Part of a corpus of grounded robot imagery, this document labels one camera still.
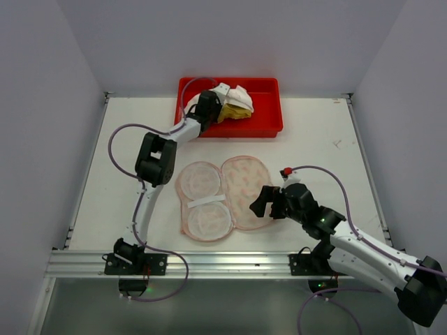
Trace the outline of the yellow bra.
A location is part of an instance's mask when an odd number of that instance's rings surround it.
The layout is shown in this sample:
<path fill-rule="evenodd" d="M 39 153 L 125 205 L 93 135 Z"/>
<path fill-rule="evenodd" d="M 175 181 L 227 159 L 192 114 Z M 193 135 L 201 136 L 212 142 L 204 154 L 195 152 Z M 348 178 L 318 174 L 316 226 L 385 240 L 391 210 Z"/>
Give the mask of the yellow bra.
<path fill-rule="evenodd" d="M 226 119 L 247 119 L 250 118 L 251 115 L 252 111 L 250 109 L 237 105 L 225 104 L 219 113 L 217 123 L 220 124 Z"/>

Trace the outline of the white bra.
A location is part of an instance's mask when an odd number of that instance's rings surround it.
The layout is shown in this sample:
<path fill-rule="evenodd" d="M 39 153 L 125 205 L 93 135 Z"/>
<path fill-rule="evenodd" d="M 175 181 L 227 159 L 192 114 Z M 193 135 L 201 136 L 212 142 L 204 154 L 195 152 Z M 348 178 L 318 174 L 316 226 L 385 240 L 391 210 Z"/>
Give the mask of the white bra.
<path fill-rule="evenodd" d="M 179 111 L 181 113 L 185 112 L 186 114 L 188 114 L 189 112 L 191 112 L 192 114 L 196 114 L 198 112 L 196 109 L 199 106 L 200 96 L 203 95 L 203 92 L 210 96 L 212 101 L 219 101 L 217 95 L 213 91 L 211 91 L 211 89 L 206 89 L 199 94 L 194 95 L 191 99 L 188 100 L 187 103 L 182 100 L 184 98 L 184 94 L 186 93 L 186 91 L 183 90 L 180 96 Z M 252 111 L 252 114 L 254 113 L 254 104 L 252 97 L 249 95 L 248 91 L 240 85 L 237 85 L 235 88 L 230 88 L 225 101 L 223 101 L 221 104 L 223 106 L 225 104 L 237 105 L 246 109 L 250 109 Z"/>

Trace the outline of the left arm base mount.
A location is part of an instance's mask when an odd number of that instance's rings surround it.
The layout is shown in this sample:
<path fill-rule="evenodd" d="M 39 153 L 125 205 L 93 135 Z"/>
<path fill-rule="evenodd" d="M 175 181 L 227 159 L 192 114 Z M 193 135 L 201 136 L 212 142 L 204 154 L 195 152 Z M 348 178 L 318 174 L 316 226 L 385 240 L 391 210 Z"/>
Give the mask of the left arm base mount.
<path fill-rule="evenodd" d="M 107 253 L 102 256 L 105 261 L 104 274 L 118 276 L 118 290 L 124 296 L 141 297 L 149 288 L 151 276 L 164 276 L 168 255 L 165 253 L 140 253 L 135 262 Z"/>

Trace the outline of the floral mesh laundry bag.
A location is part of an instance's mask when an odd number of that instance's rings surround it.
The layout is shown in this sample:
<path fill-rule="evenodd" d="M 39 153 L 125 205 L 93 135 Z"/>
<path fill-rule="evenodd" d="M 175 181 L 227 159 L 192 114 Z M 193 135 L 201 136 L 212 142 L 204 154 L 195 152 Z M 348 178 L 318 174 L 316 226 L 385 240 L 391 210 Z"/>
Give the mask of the floral mesh laundry bag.
<path fill-rule="evenodd" d="M 201 242 L 226 238 L 233 230 L 258 230 L 271 224 L 249 208 L 262 187 L 272 184 L 257 158 L 236 156 L 221 167 L 205 161 L 186 166 L 175 186 L 181 202 L 181 233 Z"/>

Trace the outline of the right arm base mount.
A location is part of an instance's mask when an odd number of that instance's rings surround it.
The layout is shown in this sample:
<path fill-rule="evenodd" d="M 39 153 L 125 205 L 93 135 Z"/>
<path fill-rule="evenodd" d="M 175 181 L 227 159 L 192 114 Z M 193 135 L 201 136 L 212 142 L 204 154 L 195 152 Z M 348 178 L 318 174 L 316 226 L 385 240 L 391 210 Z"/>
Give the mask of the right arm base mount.
<path fill-rule="evenodd" d="M 297 253 L 289 254 L 288 265 L 292 276 L 321 277 L 308 280 L 312 292 L 339 287 L 339 274 L 330 268 L 326 259 L 320 258 L 310 247 L 306 246 Z"/>

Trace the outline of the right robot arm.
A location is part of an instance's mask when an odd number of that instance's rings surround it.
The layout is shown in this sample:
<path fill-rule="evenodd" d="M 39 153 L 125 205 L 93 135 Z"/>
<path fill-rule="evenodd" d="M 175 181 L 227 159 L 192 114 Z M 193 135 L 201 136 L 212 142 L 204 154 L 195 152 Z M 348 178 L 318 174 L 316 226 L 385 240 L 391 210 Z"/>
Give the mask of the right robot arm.
<path fill-rule="evenodd" d="M 312 265 L 352 276 L 389 296 L 414 323 L 430 327 L 446 302 L 446 275 L 434 258 L 398 251 L 350 226 L 337 211 L 319 205 L 301 183 L 264 186 L 249 206 L 257 217 L 289 218 L 318 240 Z"/>

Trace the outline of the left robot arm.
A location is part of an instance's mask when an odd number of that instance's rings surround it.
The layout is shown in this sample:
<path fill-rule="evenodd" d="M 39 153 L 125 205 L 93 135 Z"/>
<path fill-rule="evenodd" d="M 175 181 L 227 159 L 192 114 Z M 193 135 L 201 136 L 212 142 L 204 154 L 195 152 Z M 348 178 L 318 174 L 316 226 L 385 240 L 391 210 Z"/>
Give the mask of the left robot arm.
<path fill-rule="evenodd" d="M 177 148 L 202 135 L 212 124 L 217 122 L 228 90 L 217 86 L 204 90 L 198 95 L 198 102 L 188 110 L 181 107 L 182 121 L 166 132 L 161 132 L 143 124 L 124 124 L 116 128 L 108 140 L 108 155 L 112 164 L 123 174 L 141 183 L 139 198 L 127 228 L 132 244 L 120 238 L 114 245 L 114 256 L 133 266 L 142 264 L 145 249 L 165 253 L 147 245 L 141 238 L 147 234 L 149 219 L 154 205 L 163 187 L 171 180 Z M 118 132 L 125 128 L 144 128 L 143 137 L 135 162 L 135 172 L 122 168 L 112 154 L 112 141 Z"/>

